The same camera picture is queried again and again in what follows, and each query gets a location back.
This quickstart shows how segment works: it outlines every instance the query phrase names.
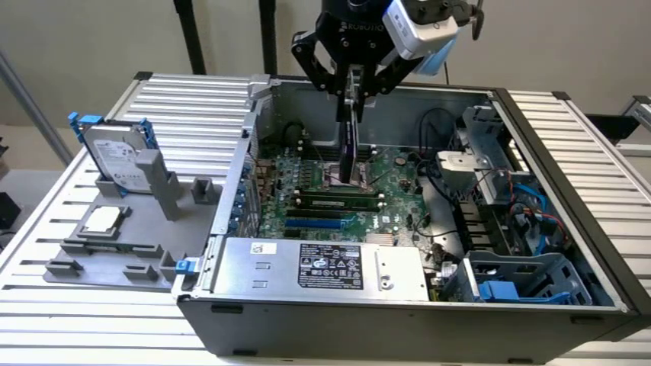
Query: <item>power supply label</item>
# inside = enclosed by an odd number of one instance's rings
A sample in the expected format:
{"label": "power supply label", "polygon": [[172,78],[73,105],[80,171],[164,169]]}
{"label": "power supply label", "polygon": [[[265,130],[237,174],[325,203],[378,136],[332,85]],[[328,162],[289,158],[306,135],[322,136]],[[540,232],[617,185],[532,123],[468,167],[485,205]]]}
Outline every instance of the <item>power supply label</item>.
{"label": "power supply label", "polygon": [[301,244],[297,284],[308,288],[362,290],[361,248]]}

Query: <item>metal table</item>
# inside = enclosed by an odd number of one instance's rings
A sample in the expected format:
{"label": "metal table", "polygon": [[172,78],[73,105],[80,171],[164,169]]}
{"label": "metal table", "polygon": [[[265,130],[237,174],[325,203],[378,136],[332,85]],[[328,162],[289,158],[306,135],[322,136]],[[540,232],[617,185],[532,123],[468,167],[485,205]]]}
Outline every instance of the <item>metal table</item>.
{"label": "metal table", "polygon": [[[210,111],[205,111],[200,103],[213,103],[209,99],[216,98],[222,85],[228,85],[230,91],[244,91],[248,85],[248,79],[196,81],[188,77],[174,80],[193,88],[192,98],[197,93],[201,95],[198,90],[205,88],[202,100],[194,100],[201,114]],[[169,79],[161,79],[160,83],[169,84]],[[130,112],[126,113],[130,118],[138,118],[134,113],[138,106],[142,107],[138,103],[156,99],[156,96],[162,97],[150,90],[153,85],[156,82],[149,81],[150,94],[144,93],[145,99],[140,100],[137,93],[128,97],[126,109]],[[232,93],[228,103],[237,104],[237,97],[244,98],[245,94]],[[518,97],[521,101],[526,99],[526,95],[520,94]],[[121,98],[118,104],[124,104],[125,100],[126,97]],[[154,113],[158,118],[150,120],[168,166],[178,169],[189,178],[192,171],[213,171],[214,163],[209,158],[217,156],[213,151],[217,148],[210,147],[209,140],[229,131],[222,130],[220,124],[224,121],[217,118],[205,116],[201,126],[188,125],[182,119],[172,118],[181,113],[174,109],[180,103],[186,103],[186,98],[168,99],[162,108],[165,114]],[[236,109],[230,108],[236,117],[229,118],[229,124],[241,123]],[[192,136],[177,138],[182,131]],[[209,354],[166,293],[44,282],[44,264],[56,256],[58,241],[70,234],[97,194],[93,185],[96,177],[96,167],[82,150],[0,254],[0,364],[286,364],[288,360],[217,358]],[[216,174],[213,179],[218,181],[220,175]],[[635,258],[627,260],[632,261],[631,265],[635,264],[639,279],[651,294],[651,258],[648,252],[633,252]],[[370,365],[398,362],[294,360],[293,364]],[[586,343],[549,365],[651,365],[651,329],[617,343]]]}

